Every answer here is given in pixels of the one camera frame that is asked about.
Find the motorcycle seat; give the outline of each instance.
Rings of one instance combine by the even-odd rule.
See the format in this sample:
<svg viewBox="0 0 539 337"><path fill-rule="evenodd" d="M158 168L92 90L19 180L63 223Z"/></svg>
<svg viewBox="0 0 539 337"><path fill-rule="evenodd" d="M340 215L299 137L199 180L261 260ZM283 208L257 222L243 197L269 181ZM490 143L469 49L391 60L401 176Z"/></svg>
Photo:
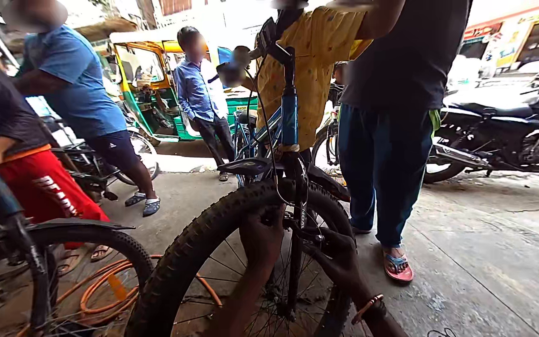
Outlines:
<svg viewBox="0 0 539 337"><path fill-rule="evenodd" d="M490 107L490 106L482 105L479 103L460 103L460 104L453 103L453 104L449 104L449 107L472 111L475 113L479 113L480 115L483 115L486 113L493 113L496 116L504 116L504 117L528 118L534 114L534 111L529 107L528 104L525 104L525 103L519 104L514 107L506 107L506 108Z"/></svg>
<svg viewBox="0 0 539 337"><path fill-rule="evenodd" d="M238 122L240 124L257 124L257 110L249 109L249 121L247 121L247 113L245 111L238 115Z"/></svg>

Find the dark t-shirt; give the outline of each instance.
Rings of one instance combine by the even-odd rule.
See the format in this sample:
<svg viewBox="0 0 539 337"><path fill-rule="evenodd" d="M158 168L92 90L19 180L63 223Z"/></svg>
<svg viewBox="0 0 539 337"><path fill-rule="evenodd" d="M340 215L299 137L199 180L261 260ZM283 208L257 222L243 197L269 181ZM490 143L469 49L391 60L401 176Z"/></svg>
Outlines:
<svg viewBox="0 0 539 337"><path fill-rule="evenodd" d="M340 101L440 109L473 0L407 0L393 30L349 62Z"/></svg>

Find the foot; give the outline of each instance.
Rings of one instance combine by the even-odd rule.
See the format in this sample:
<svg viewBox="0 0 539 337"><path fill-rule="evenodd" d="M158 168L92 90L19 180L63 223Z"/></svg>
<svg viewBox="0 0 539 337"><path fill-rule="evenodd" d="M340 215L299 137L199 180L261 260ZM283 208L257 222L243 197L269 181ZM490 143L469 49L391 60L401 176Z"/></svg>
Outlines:
<svg viewBox="0 0 539 337"><path fill-rule="evenodd" d="M147 199L147 201L145 201L145 209L143 210L143 218L157 213L157 211L159 211L160 204L161 199L159 198Z"/></svg>
<svg viewBox="0 0 539 337"><path fill-rule="evenodd" d="M409 266L403 248L384 248L384 271L396 281L411 282L413 270Z"/></svg>
<svg viewBox="0 0 539 337"><path fill-rule="evenodd" d="M88 250L86 245L82 245L79 249L64 250L57 261L57 276L62 277L73 271L86 256Z"/></svg>
<svg viewBox="0 0 539 337"><path fill-rule="evenodd" d="M358 229L355 226L351 226L351 229L353 230L353 234L355 234L355 235L366 235L366 234L371 233L370 230Z"/></svg>
<svg viewBox="0 0 539 337"><path fill-rule="evenodd" d="M103 260L105 257L111 254L113 249L108 246L99 245L95 247L93 254L90 255L91 262L97 262Z"/></svg>
<svg viewBox="0 0 539 337"><path fill-rule="evenodd" d="M146 199L147 199L147 195L145 195L144 193L136 192L134 195L126 199L126 201L124 202L124 206L126 207L132 206Z"/></svg>

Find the yellow rickshaw roof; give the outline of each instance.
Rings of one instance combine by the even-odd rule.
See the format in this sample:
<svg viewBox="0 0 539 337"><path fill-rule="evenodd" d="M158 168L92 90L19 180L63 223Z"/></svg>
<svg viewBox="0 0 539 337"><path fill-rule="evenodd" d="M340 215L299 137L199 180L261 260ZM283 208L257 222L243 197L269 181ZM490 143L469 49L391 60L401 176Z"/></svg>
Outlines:
<svg viewBox="0 0 539 337"><path fill-rule="evenodd" d="M176 40L167 40L170 32L166 28L151 31L115 32L109 35L111 43L130 43L149 48L158 48L169 53L181 53L182 48Z"/></svg>

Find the black pants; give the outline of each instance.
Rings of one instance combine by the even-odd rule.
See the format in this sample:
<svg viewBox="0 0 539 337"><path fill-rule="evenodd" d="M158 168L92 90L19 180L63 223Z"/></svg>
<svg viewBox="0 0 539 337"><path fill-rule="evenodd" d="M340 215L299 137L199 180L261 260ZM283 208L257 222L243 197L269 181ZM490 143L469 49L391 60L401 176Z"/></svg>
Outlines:
<svg viewBox="0 0 539 337"><path fill-rule="evenodd" d="M205 141L205 144L207 144L207 148L209 149L209 152L211 152L213 159L216 160L216 164L218 166L224 164L220 150L217 147L216 136L219 138L228 159L234 161L234 145L232 144L228 119L219 119L217 115L213 115L213 122L198 117L195 117L195 122L199 125L199 133Z"/></svg>

